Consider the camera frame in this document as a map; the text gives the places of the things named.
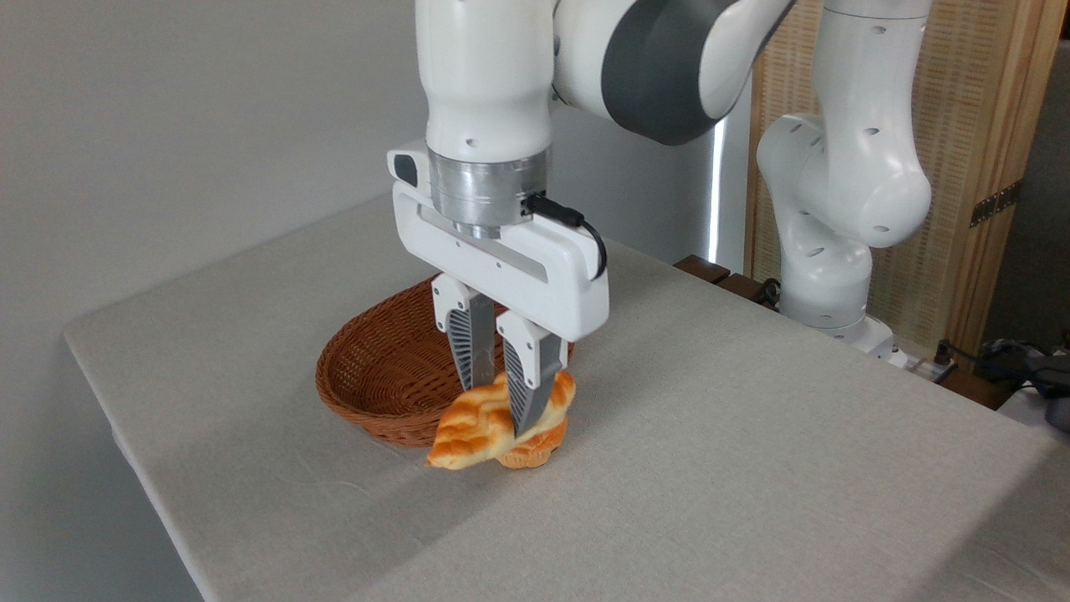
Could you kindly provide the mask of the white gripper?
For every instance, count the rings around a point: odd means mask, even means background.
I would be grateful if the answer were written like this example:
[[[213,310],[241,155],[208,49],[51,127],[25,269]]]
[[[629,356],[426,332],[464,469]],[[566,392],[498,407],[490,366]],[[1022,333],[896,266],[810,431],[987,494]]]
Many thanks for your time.
[[[493,382],[500,333],[513,428],[521,437],[538,423],[567,366],[565,340],[584,339],[609,317],[609,275],[595,275],[599,247],[585,230],[540,216],[504,227],[496,240],[459,232],[433,209],[423,140],[389,150],[387,167],[406,251],[444,273],[431,282],[433,312],[460,385]],[[496,317],[492,299],[511,311]]]

